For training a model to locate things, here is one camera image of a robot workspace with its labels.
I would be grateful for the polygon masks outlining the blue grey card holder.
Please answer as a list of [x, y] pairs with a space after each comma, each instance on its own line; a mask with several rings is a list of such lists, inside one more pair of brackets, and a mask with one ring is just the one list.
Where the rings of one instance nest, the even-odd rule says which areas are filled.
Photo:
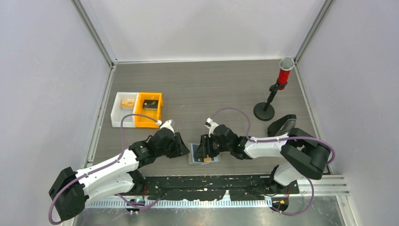
[[199, 146], [199, 144], [190, 143], [190, 160], [189, 160], [189, 164], [191, 164], [191, 165], [205, 165], [205, 164], [207, 164], [207, 163], [204, 163], [203, 161], [195, 160], [194, 151], [197, 150], [198, 146]]

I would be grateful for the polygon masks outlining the orange credit card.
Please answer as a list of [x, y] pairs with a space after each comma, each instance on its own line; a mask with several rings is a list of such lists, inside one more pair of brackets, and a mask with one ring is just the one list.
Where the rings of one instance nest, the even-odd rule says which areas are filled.
[[215, 163], [215, 162], [219, 162], [219, 157], [206, 157], [203, 159], [204, 163]]

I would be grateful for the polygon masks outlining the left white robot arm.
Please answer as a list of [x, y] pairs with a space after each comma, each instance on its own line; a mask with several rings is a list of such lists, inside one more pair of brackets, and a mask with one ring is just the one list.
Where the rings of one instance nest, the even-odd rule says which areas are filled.
[[171, 159], [189, 152], [180, 133], [162, 128], [97, 165], [79, 170], [67, 167], [60, 171], [48, 192], [52, 200], [49, 222], [61, 224], [79, 215], [91, 203], [110, 195], [128, 192], [138, 195], [144, 190], [139, 168], [162, 156]]

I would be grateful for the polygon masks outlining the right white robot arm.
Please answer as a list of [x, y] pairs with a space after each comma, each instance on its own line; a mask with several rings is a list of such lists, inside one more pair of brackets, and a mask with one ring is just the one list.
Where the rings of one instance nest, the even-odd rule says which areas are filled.
[[331, 146], [299, 128], [276, 137], [257, 138], [238, 136], [224, 124], [213, 121], [205, 125], [209, 131], [201, 137], [200, 145], [193, 154], [195, 160], [204, 161], [222, 152], [229, 152], [239, 160], [284, 158], [287, 162], [274, 167], [270, 174], [268, 185], [274, 193], [281, 193], [299, 178], [320, 180], [335, 155]]

